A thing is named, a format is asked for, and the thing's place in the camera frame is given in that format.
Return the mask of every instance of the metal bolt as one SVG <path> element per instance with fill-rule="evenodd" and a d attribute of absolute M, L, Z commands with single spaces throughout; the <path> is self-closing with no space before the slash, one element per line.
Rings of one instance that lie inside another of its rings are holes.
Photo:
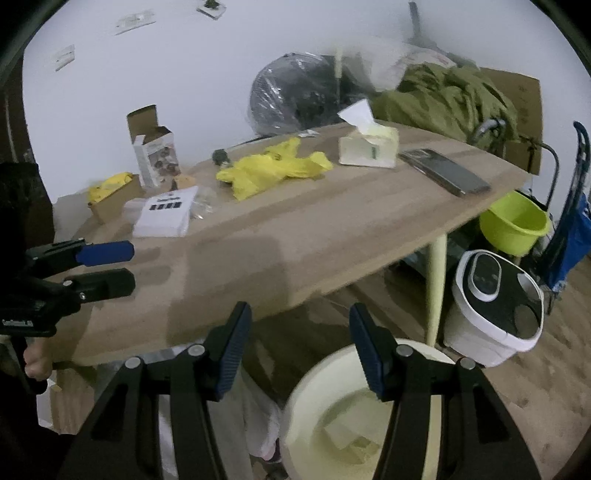
<path fill-rule="evenodd" d="M 476 362 L 472 358 L 464 357 L 460 360 L 460 366 L 466 370 L 472 370 L 476 366 Z"/>
<path fill-rule="evenodd" d="M 205 353 L 205 347 L 203 345 L 192 345 L 187 351 L 191 356 L 202 356 Z"/>
<path fill-rule="evenodd" d="M 398 345 L 396 347 L 396 353 L 400 356 L 411 356 L 413 352 L 413 347 L 408 345 Z"/>
<path fill-rule="evenodd" d="M 133 356 L 125 361 L 125 366 L 131 370 L 134 368 L 138 368 L 141 362 L 142 361 L 138 357 Z"/>

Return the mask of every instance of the wooden table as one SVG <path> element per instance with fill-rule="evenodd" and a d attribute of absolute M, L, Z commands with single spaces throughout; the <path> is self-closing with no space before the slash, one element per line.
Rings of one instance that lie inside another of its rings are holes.
<path fill-rule="evenodd" d="M 223 322 L 238 300 L 248 301 L 260 319 L 352 283 L 425 245 L 430 245 L 426 342 L 433 345 L 446 233 L 523 185 L 527 174 L 464 143 L 397 127 L 401 149 L 434 148 L 492 189 L 458 198 L 402 160 L 395 170 L 338 165 L 338 138 L 352 129 L 346 124 L 302 139 L 300 155 L 324 151 L 335 163 L 333 170 L 315 180 L 285 181 L 243 202 L 215 180 L 211 161 L 201 163 L 192 174 L 198 184 L 216 190 L 216 211 L 193 220 L 184 238 L 133 239 L 135 258 L 124 266 L 135 274 L 134 294 L 86 304 L 62 319 L 53 338 L 55 360 L 94 365 L 190 342 Z M 240 145 L 228 154 L 237 160 L 285 139 Z M 130 239 L 131 225 L 123 219 L 100 227 L 88 222 L 79 234 L 92 242 Z"/>

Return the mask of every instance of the human hand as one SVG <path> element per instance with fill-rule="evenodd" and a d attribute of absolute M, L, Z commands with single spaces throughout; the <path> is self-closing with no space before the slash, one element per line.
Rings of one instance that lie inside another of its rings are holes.
<path fill-rule="evenodd" d="M 25 373 L 29 378 L 40 382 L 50 377 L 53 358 L 49 338 L 36 338 L 24 351 L 22 357 L 25 359 Z"/>

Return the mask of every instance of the table leg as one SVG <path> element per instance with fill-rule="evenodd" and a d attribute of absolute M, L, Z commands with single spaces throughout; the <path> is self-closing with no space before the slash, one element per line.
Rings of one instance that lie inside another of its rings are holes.
<path fill-rule="evenodd" d="M 447 234 L 429 244 L 427 260 L 427 337 L 425 343 L 434 346 L 439 331 L 443 289 L 445 288 Z"/>

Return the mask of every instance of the yellow plastic bag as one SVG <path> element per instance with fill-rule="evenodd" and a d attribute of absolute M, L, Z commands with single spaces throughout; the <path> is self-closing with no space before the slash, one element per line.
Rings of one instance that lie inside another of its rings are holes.
<path fill-rule="evenodd" d="M 133 180 L 134 176 L 128 171 L 118 173 L 106 179 L 100 185 L 90 187 L 88 189 L 88 201 L 90 203 L 98 203 L 104 198 L 108 197 L 115 190 L 119 190 L 123 185 Z"/>
<path fill-rule="evenodd" d="M 220 170 L 216 178 L 232 183 L 236 199 L 244 200 L 268 190 L 284 178 L 313 178 L 333 168 L 323 152 L 297 158 L 300 142 L 299 138 L 292 137 L 267 148 L 263 154 L 243 157 L 231 168 Z"/>

